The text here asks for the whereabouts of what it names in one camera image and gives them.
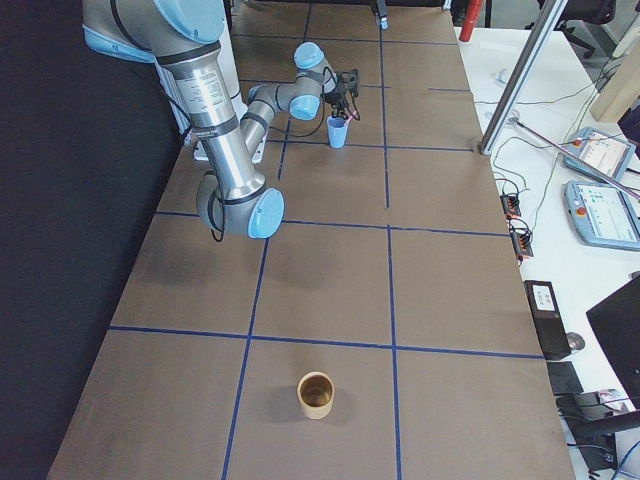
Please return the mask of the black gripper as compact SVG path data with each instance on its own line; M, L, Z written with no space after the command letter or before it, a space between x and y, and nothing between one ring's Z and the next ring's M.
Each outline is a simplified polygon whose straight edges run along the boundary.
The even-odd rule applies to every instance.
M355 99L359 96L359 70L335 71L335 89L334 92L341 97L349 97ZM333 118L345 117L345 106L341 98L331 101Z

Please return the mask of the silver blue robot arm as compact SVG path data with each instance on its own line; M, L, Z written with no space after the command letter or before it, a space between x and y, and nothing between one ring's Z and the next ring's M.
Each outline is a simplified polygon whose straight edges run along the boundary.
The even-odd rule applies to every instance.
M222 2L85 1L82 7L85 41L92 50L157 63L176 82L211 164L199 185L197 210L214 238L272 236L284 216L284 198L268 187L253 155L280 112L312 120L329 104L338 117L354 116L356 73L335 71L317 44L305 42L294 53L295 81L252 88L248 109L238 116L218 62L226 26Z

